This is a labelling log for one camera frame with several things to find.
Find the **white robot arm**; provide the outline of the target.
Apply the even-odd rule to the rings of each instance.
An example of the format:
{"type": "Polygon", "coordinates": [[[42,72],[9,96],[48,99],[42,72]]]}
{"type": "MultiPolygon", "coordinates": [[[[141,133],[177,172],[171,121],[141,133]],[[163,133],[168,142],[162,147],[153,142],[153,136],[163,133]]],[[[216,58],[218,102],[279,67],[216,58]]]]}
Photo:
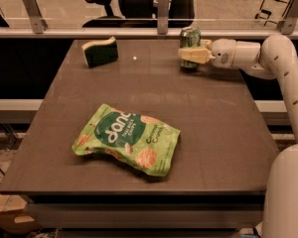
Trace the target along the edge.
{"type": "Polygon", "coordinates": [[[295,144],[280,152],[270,168],[261,238],[298,238],[298,56],[292,41],[285,35],[272,35],[261,44],[202,40],[178,54],[183,60],[277,81],[295,144]]]}

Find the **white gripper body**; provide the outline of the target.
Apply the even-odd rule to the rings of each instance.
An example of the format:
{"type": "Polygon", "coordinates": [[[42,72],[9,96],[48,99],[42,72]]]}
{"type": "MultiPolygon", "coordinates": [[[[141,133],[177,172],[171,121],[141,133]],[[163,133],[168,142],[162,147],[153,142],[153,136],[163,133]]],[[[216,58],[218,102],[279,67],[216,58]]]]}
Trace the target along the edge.
{"type": "Polygon", "coordinates": [[[215,57],[212,65],[219,68],[232,68],[237,41],[230,39],[219,39],[211,45],[212,55],[215,57]]]}

